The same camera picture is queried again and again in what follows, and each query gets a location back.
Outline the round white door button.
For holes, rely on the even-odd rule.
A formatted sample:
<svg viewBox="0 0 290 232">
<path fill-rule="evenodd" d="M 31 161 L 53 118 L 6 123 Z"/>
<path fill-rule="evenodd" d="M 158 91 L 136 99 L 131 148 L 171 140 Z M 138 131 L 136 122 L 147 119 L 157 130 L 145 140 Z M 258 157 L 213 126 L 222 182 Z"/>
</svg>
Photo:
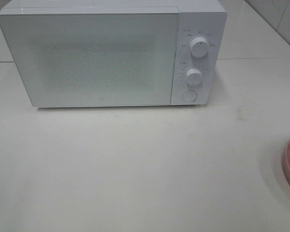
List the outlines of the round white door button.
<svg viewBox="0 0 290 232">
<path fill-rule="evenodd" d="M 187 90 L 183 93 L 182 99 L 186 102 L 195 102 L 197 99 L 197 93 L 193 90 Z"/>
</svg>

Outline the upper white microwave knob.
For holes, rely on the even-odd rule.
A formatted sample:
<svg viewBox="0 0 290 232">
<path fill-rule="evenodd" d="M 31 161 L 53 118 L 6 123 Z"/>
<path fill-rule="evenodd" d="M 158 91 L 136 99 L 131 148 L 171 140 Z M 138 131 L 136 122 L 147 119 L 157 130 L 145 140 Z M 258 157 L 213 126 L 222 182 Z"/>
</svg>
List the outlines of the upper white microwave knob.
<svg viewBox="0 0 290 232">
<path fill-rule="evenodd" d="M 204 36 L 197 36 L 189 42 L 190 53 L 193 57 L 201 58 L 208 53 L 210 43 Z"/>
</svg>

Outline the white microwave knob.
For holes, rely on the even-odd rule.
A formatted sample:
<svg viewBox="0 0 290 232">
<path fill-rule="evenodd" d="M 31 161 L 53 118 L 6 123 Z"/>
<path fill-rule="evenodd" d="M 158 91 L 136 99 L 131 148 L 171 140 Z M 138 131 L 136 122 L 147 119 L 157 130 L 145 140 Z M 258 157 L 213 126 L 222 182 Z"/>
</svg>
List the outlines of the white microwave knob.
<svg viewBox="0 0 290 232">
<path fill-rule="evenodd" d="M 185 74 L 186 83 L 189 86 L 198 86 L 203 81 L 203 73 L 196 68 L 189 69 Z"/>
<path fill-rule="evenodd" d="M 189 42 L 190 53 L 193 57 L 201 58 L 208 53 L 210 43 L 204 36 L 197 36 Z"/>
</svg>

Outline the lower white microwave knob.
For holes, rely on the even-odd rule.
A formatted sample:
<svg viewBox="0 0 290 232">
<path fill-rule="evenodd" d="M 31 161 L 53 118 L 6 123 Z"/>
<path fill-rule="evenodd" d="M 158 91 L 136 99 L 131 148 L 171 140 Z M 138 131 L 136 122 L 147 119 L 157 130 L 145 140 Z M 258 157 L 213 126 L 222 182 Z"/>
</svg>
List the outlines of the lower white microwave knob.
<svg viewBox="0 0 290 232">
<path fill-rule="evenodd" d="M 189 86 L 198 86 L 203 81 L 203 73 L 196 68 L 189 69 L 185 74 L 186 83 Z"/>
</svg>

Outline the white microwave oven body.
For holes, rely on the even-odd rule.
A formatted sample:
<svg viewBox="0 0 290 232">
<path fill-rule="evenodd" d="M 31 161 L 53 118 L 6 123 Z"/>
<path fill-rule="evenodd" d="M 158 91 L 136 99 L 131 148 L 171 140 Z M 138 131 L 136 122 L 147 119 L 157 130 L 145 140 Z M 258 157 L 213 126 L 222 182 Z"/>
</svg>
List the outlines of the white microwave oven body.
<svg viewBox="0 0 290 232">
<path fill-rule="evenodd" d="M 0 10 L 0 15 L 103 14 L 178 14 L 171 102 L 167 105 L 207 103 L 227 19 L 217 0 L 13 0 Z M 197 36 L 206 37 L 210 43 L 208 53 L 201 58 L 193 57 L 189 48 L 189 42 Z M 193 68 L 203 73 L 198 86 L 186 83 L 185 74 Z M 187 90 L 197 93 L 195 102 L 182 99 Z"/>
</svg>

